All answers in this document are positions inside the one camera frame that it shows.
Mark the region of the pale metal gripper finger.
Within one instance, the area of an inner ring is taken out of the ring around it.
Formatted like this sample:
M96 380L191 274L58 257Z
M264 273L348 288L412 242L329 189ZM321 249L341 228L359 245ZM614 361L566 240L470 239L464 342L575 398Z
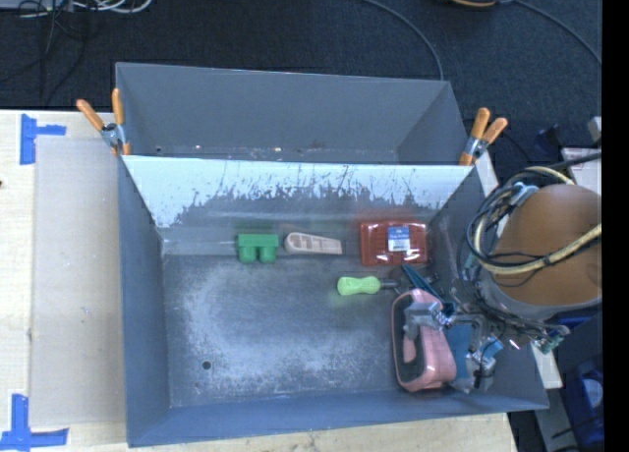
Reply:
M440 302L413 302L405 309L406 321L410 323L444 323L445 315Z
M422 327L437 330L438 322L427 316L407 318L403 326L404 335L410 340L416 340Z

